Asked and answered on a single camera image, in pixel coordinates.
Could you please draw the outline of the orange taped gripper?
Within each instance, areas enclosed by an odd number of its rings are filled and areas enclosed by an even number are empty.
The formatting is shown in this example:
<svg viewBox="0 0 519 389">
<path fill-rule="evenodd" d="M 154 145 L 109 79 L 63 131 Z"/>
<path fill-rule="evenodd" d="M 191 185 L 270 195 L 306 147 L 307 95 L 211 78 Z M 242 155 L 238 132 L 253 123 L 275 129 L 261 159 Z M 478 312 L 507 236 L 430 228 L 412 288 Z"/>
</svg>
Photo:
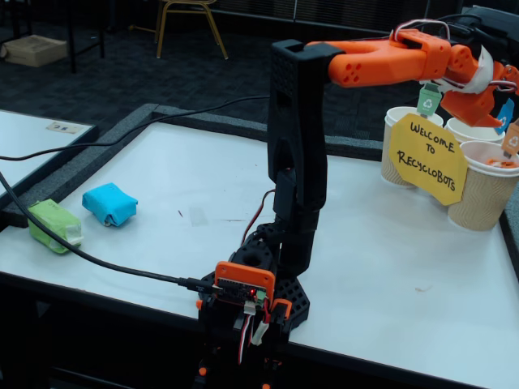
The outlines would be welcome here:
<svg viewBox="0 0 519 389">
<path fill-rule="evenodd" d="M 515 92 L 516 71 L 511 66 L 495 63 L 490 53 L 481 46 L 478 60 L 474 60 L 471 48 L 470 59 L 475 67 L 472 78 L 465 86 L 465 93 L 446 92 L 440 106 L 451 116 L 467 126 L 501 127 L 502 122 L 491 116 L 494 108 L 494 91 Z"/>
</svg>

